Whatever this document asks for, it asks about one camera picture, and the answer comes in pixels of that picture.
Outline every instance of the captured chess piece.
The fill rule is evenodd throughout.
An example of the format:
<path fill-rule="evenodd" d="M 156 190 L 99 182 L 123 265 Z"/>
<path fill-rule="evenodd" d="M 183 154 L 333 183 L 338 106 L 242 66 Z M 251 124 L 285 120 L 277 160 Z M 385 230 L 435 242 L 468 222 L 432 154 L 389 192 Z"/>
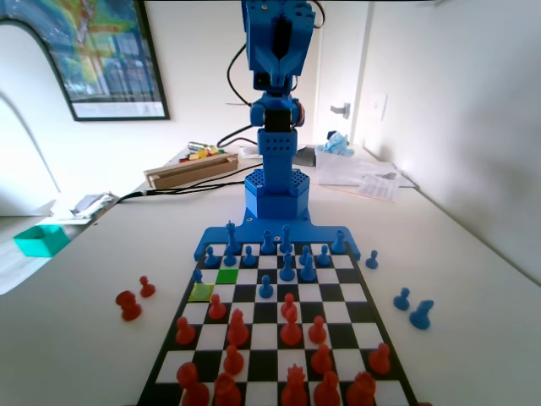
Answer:
<path fill-rule="evenodd" d="M 135 320 L 143 311 L 141 305 L 137 303 L 135 295 L 129 290 L 121 292 L 117 296 L 116 302 L 122 308 L 122 318 L 124 321 Z"/>
<path fill-rule="evenodd" d="M 141 288 L 140 291 L 141 296 L 144 298 L 149 298 L 150 296 L 152 296 L 156 291 L 156 286 L 149 283 L 148 277 L 141 277 L 139 281 L 141 282 L 141 285 L 143 285 L 143 288 Z"/>

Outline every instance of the blue mount plate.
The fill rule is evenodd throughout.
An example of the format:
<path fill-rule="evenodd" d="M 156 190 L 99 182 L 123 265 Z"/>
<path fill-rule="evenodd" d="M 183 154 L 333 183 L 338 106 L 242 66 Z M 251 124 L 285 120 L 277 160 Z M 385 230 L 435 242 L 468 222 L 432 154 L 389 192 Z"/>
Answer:
<path fill-rule="evenodd" d="M 342 230 L 344 232 L 344 241 L 349 243 L 355 258 L 361 259 L 361 253 L 353 240 L 352 234 L 347 227 L 343 226 L 315 226 L 310 221 L 308 210 L 305 210 L 299 217 L 293 220 L 269 220 L 257 218 L 249 209 L 244 213 L 244 221 L 240 226 L 235 227 L 235 238 L 240 244 L 253 243 L 261 241 L 263 244 L 263 232 L 270 231 L 274 235 L 274 241 L 281 242 L 282 230 L 284 224 L 289 224 L 291 229 L 290 241 L 312 242 L 312 243 L 327 243 L 334 241 L 336 232 Z M 196 261 L 205 255 L 205 246 L 207 244 L 227 244 L 227 230 L 224 227 L 210 227 L 205 230 L 203 237 L 197 246 L 194 253 Z"/>

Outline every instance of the blue pawn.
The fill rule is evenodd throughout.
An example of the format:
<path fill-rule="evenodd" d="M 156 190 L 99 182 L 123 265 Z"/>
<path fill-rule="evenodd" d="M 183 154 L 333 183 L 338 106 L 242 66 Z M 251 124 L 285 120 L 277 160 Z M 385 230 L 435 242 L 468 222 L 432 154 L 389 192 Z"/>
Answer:
<path fill-rule="evenodd" d="M 216 266 L 220 262 L 220 258 L 214 255 L 214 250 L 212 247 L 207 247 L 206 249 L 207 257 L 205 260 L 205 265 L 207 266 Z"/>
<path fill-rule="evenodd" d="M 409 300 L 407 300 L 407 296 L 409 296 L 409 289 L 402 288 L 402 291 L 398 296 L 395 296 L 392 303 L 397 309 L 407 310 L 409 308 Z"/>
<path fill-rule="evenodd" d="M 263 276 L 263 284 L 260 286 L 260 296 L 263 299 L 268 299 L 272 296 L 274 288 L 271 286 L 271 278 L 268 275 Z"/>
<path fill-rule="evenodd" d="M 291 252 L 284 255 L 284 267 L 280 270 L 280 279 L 282 281 L 292 281 L 295 279 L 295 271 L 291 268 Z"/>
<path fill-rule="evenodd" d="M 378 256 L 378 251 L 372 250 L 370 253 L 370 258 L 365 262 L 366 266 L 370 269 L 375 269 L 378 267 L 378 261 L 375 260 L 375 257 Z"/>
<path fill-rule="evenodd" d="M 310 254 L 306 256 L 306 261 L 304 264 L 304 268 L 300 273 L 300 277 L 305 282 L 315 281 L 316 275 L 314 270 L 314 258 Z"/>
<path fill-rule="evenodd" d="M 344 232 L 338 230 L 336 232 L 335 242 L 331 245 L 331 252 L 333 254 L 346 254 L 346 245 L 344 244 Z"/>
<path fill-rule="evenodd" d="M 308 256 L 310 252 L 310 248 L 305 245 L 303 247 L 303 254 L 298 258 L 298 263 L 301 264 L 301 265 L 304 265 L 304 263 L 306 262 L 306 257 Z"/>
<path fill-rule="evenodd" d="M 321 266 L 329 266 L 331 263 L 331 258 L 327 255 L 329 252 L 329 247 L 323 245 L 321 247 L 321 254 L 318 255 L 318 264 Z"/>
<path fill-rule="evenodd" d="M 430 327 L 429 310 L 434 306 L 433 300 L 423 300 L 419 303 L 417 310 L 409 315 L 409 321 L 419 330 L 426 330 Z"/>
<path fill-rule="evenodd" d="M 263 233 L 263 245 L 261 245 L 262 254 L 274 254 L 274 244 L 272 243 L 272 234 L 270 231 Z"/>
<path fill-rule="evenodd" d="M 226 248 L 226 257 L 223 260 L 225 266 L 233 266 L 237 263 L 237 258 L 231 253 L 229 247 Z"/>
<path fill-rule="evenodd" d="M 252 255 L 252 247 L 248 245 L 246 247 L 246 256 L 243 258 L 243 264 L 244 266 L 247 266 L 248 268 L 251 268 L 255 265 L 255 262 L 257 261 L 257 258 Z"/>

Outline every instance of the red pawn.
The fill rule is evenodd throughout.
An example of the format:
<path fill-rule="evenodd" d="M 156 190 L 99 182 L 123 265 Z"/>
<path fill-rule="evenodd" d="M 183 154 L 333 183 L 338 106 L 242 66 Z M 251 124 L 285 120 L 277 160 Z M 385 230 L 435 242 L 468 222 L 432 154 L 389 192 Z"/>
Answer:
<path fill-rule="evenodd" d="M 141 285 L 143 285 L 143 288 L 141 288 L 141 296 L 144 298 L 148 298 L 154 294 L 156 291 L 156 286 L 154 286 L 152 283 L 149 283 L 148 277 L 141 277 L 139 279 L 141 282 Z"/>
<path fill-rule="evenodd" d="M 122 308 L 122 318 L 125 321 L 135 320 L 143 311 L 141 305 L 137 304 L 135 295 L 129 290 L 121 292 L 117 296 L 116 302 Z"/>
<path fill-rule="evenodd" d="M 213 294 L 210 297 L 209 317 L 212 320 L 220 320 L 226 314 L 226 306 L 220 302 L 220 295 Z"/>
<path fill-rule="evenodd" d="M 308 337 L 314 344 L 321 344 L 327 338 L 327 332 L 323 328 L 323 317 L 317 315 L 314 318 L 314 324 L 308 329 Z"/>
<path fill-rule="evenodd" d="M 186 391 L 183 406 L 201 406 L 209 402 L 209 388 L 197 382 L 197 368 L 193 362 L 187 362 L 178 368 L 177 381 Z"/>
<path fill-rule="evenodd" d="M 180 345 L 188 345 L 195 338 L 195 327 L 188 324 L 186 317 L 179 317 L 177 320 L 177 336 L 175 339 Z"/>
<path fill-rule="evenodd" d="M 379 375 L 386 375 L 391 370 L 389 353 L 391 350 L 385 343 L 381 343 L 378 349 L 369 354 L 369 365 L 372 370 Z"/>
<path fill-rule="evenodd" d="M 375 379 L 368 372 L 359 372 L 346 392 L 348 406 L 374 406 Z"/>
<path fill-rule="evenodd" d="M 242 401 L 240 391 L 229 374 L 221 374 L 216 378 L 214 393 L 216 395 L 214 406 L 240 406 Z"/>
<path fill-rule="evenodd" d="M 223 361 L 223 369 L 226 370 L 228 374 L 236 375 L 243 370 L 244 358 L 234 345 L 228 345 L 226 353 L 227 357 L 225 361 Z"/>
<path fill-rule="evenodd" d="M 336 390 L 337 386 L 338 376 L 332 370 L 328 370 L 323 376 L 323 381 L 315 387 L 315 406 L 340 406 L 340 395 Z"/>

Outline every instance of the white table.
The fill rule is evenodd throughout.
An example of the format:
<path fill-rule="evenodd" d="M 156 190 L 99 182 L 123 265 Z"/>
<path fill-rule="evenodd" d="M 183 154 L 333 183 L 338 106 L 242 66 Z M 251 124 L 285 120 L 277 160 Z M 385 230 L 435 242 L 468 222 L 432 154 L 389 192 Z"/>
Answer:
<path fill-rule="evenodd" d="M 541 291 L 533 283 L 414 189 L 390 204 L 313 185 L 309 208 L 316 224 L 349 226 L 364 258 L 379 251 L 378 270 L 362 266 L 363 275 L 420 401 L 541 404 Z M 109 211 L 0 297 L 0 404 L 136 404 L 203 231 L 243 214 L 243 186 L 132 199 Z M 142 275 L 157 293 L 139 301 L 139 319 L 122 322 L 114 300 L 137 292 Z M 427 332 L 392 305 L 404 286 L 412 306 L 435 301 Z"/>

